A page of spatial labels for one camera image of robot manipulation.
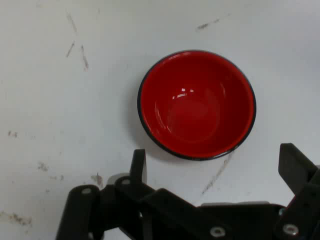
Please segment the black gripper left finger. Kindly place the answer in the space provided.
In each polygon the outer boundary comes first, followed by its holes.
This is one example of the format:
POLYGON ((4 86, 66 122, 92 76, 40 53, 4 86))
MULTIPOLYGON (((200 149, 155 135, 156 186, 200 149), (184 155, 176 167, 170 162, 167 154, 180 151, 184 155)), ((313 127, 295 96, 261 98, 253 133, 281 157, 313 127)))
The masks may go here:
POLYGON ((230 226, 166 189, 147 185, 146 152, 133 152, 129 174, 104 189, 73 188, 56 238, 101 240, 120 229, 132 240, 231 240, 230 226))

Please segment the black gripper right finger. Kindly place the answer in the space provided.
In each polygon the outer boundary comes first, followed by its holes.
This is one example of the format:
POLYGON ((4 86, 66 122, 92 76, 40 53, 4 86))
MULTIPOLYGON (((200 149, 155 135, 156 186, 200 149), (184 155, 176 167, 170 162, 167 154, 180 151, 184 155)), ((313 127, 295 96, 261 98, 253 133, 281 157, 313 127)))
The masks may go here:
POLYGON ((277 240, 318 240, 320 238, 320 168, 294 144, 282 143, 278 172, 294 197, 276 222, 277 240))

